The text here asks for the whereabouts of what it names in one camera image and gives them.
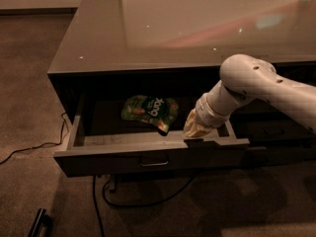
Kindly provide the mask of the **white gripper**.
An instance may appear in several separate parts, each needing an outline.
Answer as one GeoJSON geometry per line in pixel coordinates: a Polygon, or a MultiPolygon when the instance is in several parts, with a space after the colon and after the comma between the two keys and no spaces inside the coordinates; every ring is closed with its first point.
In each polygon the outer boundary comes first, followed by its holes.
{"type": "Polygon", "coordinates": [[[184,135],[188,138],[203,137],[211,132],[211,128],[221,127],[227,120],[229,114],[222,109],[219,96],[204,93],[197,100],[195,110],[188,114],[184,135]]]}

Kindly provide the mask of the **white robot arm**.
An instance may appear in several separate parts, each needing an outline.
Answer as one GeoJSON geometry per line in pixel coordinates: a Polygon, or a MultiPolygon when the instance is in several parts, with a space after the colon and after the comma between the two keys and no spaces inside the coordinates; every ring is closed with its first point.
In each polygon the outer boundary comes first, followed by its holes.
{"type": "Polygon", "coordinates": [[[190,111],[184,135],[203,137],[223,126],[233,112],[260,99],[308,130],[316,131],[316,87],[277,75],[268,62],[246,54],[226,58],[220,80],[190,111]]]}

